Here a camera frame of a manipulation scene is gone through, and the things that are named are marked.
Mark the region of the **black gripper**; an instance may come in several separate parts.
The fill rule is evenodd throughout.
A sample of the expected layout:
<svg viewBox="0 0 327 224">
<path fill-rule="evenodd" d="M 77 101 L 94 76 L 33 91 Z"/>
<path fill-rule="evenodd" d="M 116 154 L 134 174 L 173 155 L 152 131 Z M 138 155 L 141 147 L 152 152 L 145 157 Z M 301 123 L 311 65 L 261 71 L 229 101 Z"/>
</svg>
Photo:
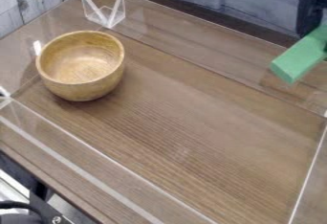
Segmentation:
<svg viewBox="0 0 327 224">
<path fill-rule="evenodd" d="M 296 14 L 296 33 L 304 37 L 320 24 L 327 0 L 299 0 Z"/>
</svg>

